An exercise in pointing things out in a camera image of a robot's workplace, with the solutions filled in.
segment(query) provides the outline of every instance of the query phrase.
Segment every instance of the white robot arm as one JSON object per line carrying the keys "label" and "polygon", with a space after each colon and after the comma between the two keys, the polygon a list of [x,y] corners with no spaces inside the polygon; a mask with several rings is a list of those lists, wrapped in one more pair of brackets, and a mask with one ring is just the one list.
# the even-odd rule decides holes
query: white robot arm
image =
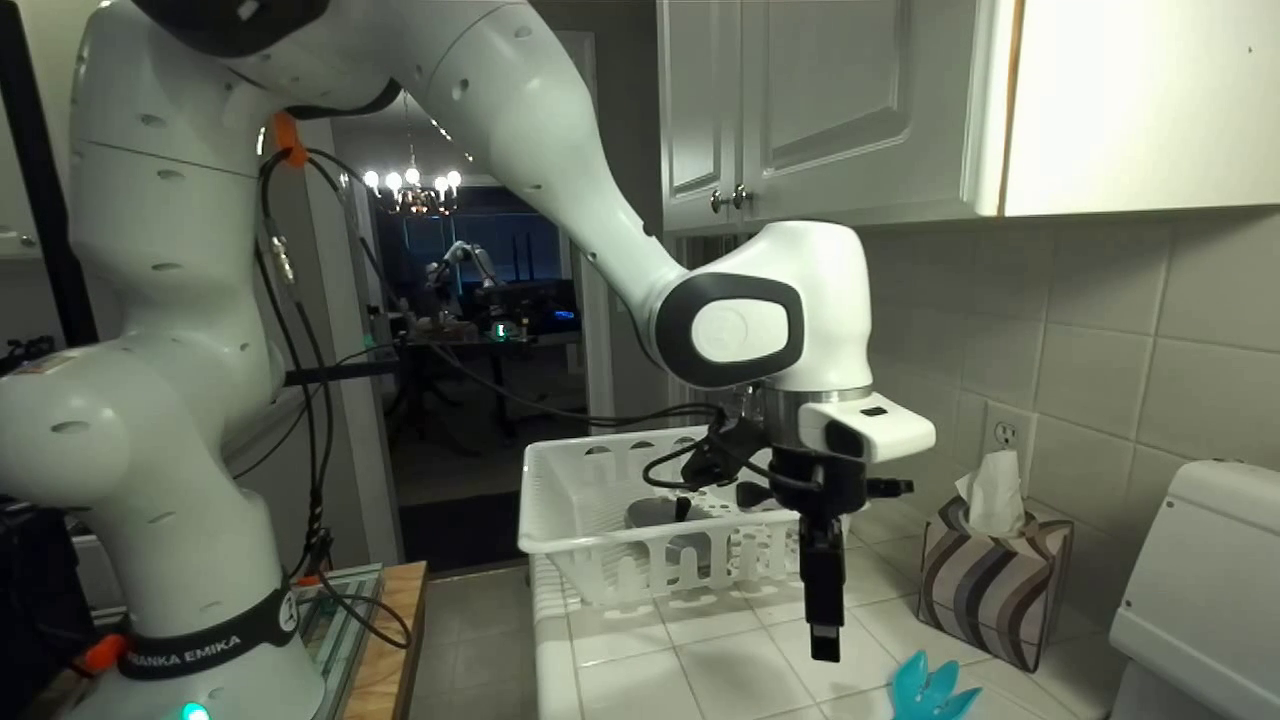
{"label": "white robot arm", "polygon": [[285,378],[252,296],[252,141],[282,109],[402,90],[600,263],[654,359],[762,388],[754,447],[787,477],[815,655],[837,655],[842,512],[870,465],[933,445],[872,393],[847,228],[770,223],[684,273],[620,198],[592,95],[526,0],[135,0],[94,16],[72,129],[72,243],[118,288],[125,337],[0,382],[0,491],[88,507],[127,600],[125,674],[82,715],[321,710],[270,512],[222,458]]}

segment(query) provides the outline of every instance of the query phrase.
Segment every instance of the orange object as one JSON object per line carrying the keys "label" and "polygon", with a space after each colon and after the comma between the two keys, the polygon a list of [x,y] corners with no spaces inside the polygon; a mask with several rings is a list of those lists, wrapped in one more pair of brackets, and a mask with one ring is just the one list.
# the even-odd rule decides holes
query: orange object
{"label": "orange object", "polygon": [[95,639],[88,651],[82,651],[76,667],[84,667],[88,677],[108,677],[119,664],[125,650],[127,650],[127,635],[114,633]]}
{"label": "orange object", "polygon": [[271,129],[271,141],[290,152],[293,167],[307,167],[312,163],[304,132],[297,129],[297,117],[275,113],[270,129]]}

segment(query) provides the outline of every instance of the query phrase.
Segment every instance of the white door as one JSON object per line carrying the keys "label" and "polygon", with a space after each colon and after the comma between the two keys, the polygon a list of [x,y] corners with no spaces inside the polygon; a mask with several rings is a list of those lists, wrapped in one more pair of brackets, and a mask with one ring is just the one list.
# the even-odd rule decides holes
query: white door
{"label": "white door", "polygon": [[968,218],[977,0],[743,0],[758,218]]}
{"label": "white door", "polygon": [[659,193],[671,232],[717,228],[741,183],[741,0],[655,0]]}

